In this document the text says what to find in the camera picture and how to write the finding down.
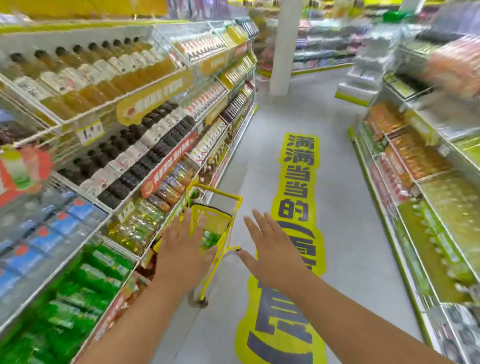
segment yellow shopping cart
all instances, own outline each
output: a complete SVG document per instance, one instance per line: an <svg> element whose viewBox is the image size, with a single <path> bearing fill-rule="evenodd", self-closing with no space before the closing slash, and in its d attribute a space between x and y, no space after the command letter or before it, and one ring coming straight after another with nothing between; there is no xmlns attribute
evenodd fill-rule
<svg viewBox="0 0 480 364"><path fill-rule="evenodd" d="M211 191L214 194L219 194L221 196L232 198L237 201L235 207L233 208L232 214L228 214L218 208L202 205L202 204L192 204L190 206L192 210L192 222L190 224L190 234L193 233L193 230L197 226L198 219L200 218L200 216L206 216L207 219L205 221L204 230L220 236L220 239L216 243L218 250L215 255L215 259L212 265L210 266L208 273L206 274L202 282L200 282L200 285L195 290L195 292L197 291L199 292L198 297L196 298L196 300L198 301L198 304L200 305L200 307L206 307L208 305L208 300L205 297L205 293L208 288L208 285L210 284L215 274L216 269L218 268L218 265L222 261L222 258L225 256L225 254L231 251L240 249L239 246L230 246L230 237L232 234L233 222L235 221L235 216L237 214L238 209L240 208L242 198L234 194L227 194L213 187L209 187L197 182L192 182L190 184L190 186L187 189L187 196L191 195L192 188L194 187L200 188L205 191Z"/></svg>

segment shopping cart wheel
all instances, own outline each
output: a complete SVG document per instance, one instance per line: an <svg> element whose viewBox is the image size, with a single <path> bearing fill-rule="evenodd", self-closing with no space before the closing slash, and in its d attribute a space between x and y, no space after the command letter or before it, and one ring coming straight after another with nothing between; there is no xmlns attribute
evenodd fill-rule
<svg viewBox="0 0 480 364"><path fill-rule="evenodd" d="M200 308L205 308L205 307L208 306L208 299L206 297L204 297L204 299L198 300L198 304L199 304Z"/></svg>

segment white pillar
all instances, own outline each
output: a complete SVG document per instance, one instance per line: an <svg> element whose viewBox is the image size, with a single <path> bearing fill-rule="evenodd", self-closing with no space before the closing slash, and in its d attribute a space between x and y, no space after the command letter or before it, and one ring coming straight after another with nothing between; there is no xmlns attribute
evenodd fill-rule
<svg viewBox="0 0 480 364"><path fill-rule="evenodd" d="M270 79L270 94L273 96L285 96L288 93L302 5L302 0L283 0L280 4Z"/></svg>
<svg viewBox="0 0 480 364"><path fill-rule="evenodd" d="M415 14L420 13L423 8L425 0L402 0L400 4L401 12L413 11Z"/></svg>

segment floor sticker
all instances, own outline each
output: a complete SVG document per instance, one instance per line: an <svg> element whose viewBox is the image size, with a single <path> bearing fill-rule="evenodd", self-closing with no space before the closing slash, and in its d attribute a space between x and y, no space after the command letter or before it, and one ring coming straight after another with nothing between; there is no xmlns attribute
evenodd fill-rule
<svg viewBox="0 0 480 364"><path fill-rule="evenodd" d="M317 276L325 272L324 240L316 228L314 189L320 141L313 135L285 134L279 162L280 184L271 215ZM279 291L248 281L249 303L239 322L235 350L243 364L326 364L325 343L298 308Z"/></svg>

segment floor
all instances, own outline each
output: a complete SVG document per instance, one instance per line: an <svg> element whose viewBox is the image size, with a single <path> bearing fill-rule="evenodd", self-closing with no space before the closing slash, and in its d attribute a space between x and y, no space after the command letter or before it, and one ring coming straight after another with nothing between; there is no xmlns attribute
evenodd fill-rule
<svg viewBox="0 0 480 364"><path fill-rule="evenodd" d="M327 271L323 279L421 340L407 292L347 134L355 115L365 109L334 98L346 72L296 76L290 82L287 97L271 97L268 82L257 83L258 111L219 186L243 196L232 244L254 254L241 217L253 208L270 211L278 185L277 160L284 134L318 136L321 163L317 169L315 203L317 226L325 244ZM187 301L182 303L152 363L240 364L234 340L248 304L249 275L235 256L223 260L207 294L209 305L198 309L190 307ZM329 349L326 356L329 364L339 363Z"/></svg>

